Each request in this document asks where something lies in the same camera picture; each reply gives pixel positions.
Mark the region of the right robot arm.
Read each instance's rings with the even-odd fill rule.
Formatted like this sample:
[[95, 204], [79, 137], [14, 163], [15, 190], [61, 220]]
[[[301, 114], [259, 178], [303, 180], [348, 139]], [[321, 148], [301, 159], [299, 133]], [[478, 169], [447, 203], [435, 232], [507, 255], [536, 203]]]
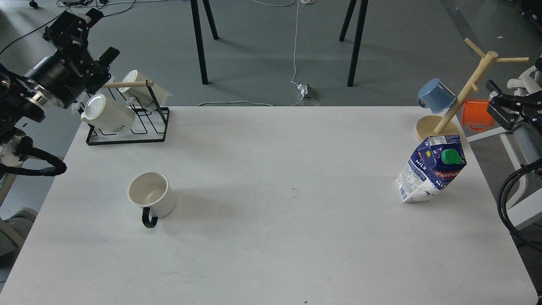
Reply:
[[487, 81], [490, 92], [487, 112], [519, 145], [527, 164], [541, 159], [541, 67], [542, 59], [521, 73], [519, 77], [509, 79], [507, 88], [513, 94], [504, 93], [492, 80]]

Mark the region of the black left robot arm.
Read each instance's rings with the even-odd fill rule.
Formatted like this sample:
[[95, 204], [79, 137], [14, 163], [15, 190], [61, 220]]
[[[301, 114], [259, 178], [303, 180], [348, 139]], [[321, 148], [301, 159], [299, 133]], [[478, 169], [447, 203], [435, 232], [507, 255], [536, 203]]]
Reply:
[[102, 18], [97, 8], [85, 15], [64, 11], [43, 34], [55, 46], [54, 54], [23, 76], [1, 67], [1, 174], [57, 176], [66, 171], [60, 158], [34, 147], [16, 124], [24, 117], [40, 123], [51, 106], [70, 108], [81, 93], [95, 94], [107, 83], [119, 50], [110, 47], [97, 60], [88, 51], [89, 31]]

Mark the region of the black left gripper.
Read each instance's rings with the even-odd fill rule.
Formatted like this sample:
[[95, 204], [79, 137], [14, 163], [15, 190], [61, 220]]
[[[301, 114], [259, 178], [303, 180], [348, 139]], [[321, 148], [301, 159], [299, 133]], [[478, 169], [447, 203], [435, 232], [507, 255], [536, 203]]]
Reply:
[[25, 79], [41, 86], [62, 108], [68, 108], [83, 92], [95, 94], [111, 79], [110, 65], [120, 50], [109, 47], [98, 60], [88, 50], [89, 31], [103, 17], [97, 8], [84, 15], [63, 11], [58, 25], [44, 30], [43, 38], [56, 50], [25, 73]]

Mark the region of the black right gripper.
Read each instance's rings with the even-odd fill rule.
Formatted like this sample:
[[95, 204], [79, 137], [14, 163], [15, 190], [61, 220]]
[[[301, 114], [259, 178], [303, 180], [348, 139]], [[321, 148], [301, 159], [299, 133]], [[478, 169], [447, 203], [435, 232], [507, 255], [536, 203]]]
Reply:
[[519, 122], [519, 118], [532, 125], [536, 131], [542, 130], [542, 96], [503, 94], [493, 80], [488, 80], [486, 89], [489, 92], [487, 112], [503, 129], [511, 130]]

